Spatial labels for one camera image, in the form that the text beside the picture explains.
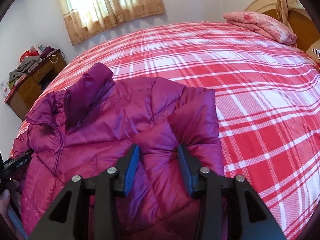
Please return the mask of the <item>person's left hand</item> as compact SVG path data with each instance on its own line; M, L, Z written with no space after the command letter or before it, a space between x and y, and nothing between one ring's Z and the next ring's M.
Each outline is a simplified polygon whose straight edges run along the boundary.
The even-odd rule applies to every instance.
M17 193L17 202L18 202L18 210L21 211L20 204L21 204L21 194L19 192L20 189L20 183L18 181L13 181ZM12 221L10 220L8 216L8 207L10 204L10 192L8 190L4 190L3 193L0 196L0 202L1 202L1 215L8 225L8 227L12 230L12 232L17 235L18 231Z

